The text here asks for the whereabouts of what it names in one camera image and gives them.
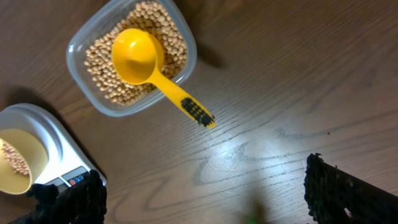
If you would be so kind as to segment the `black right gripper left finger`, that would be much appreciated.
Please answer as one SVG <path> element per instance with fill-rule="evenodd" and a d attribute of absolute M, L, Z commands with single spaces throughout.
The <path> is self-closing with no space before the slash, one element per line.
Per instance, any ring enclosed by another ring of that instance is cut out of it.
<path fill-rule="evenodd" d="M 27 192 L 37 205 L 9 224 L 103 224 L 107 190 L 100 174 L 90 170 L 83 180 L 63 192 L 55 185 L 34 184 Z"/>

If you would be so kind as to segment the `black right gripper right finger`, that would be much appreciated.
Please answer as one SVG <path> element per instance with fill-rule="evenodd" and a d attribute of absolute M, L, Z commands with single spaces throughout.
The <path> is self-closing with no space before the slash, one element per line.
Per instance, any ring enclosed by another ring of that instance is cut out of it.
<path fill-rule="evenodd" d="M 304 179 L 308 214 L 317 223 L 397 224 L 397 196 L 324 162 L 307 157 Z"/>

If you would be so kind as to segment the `yellow plastic measuring scoop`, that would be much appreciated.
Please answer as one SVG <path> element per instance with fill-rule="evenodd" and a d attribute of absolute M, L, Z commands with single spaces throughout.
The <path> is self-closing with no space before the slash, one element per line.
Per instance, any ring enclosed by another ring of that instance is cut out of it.
<path fill-rule="evenodd" d="M 199 101 L 161 73 L 164 51 L 153 35 L 139 29 L 122 31 L 112 46 L 111 59 L 122 81 L 153 84 L 190 119 L 209 129 L 216 127 L 215 117 Z"/>

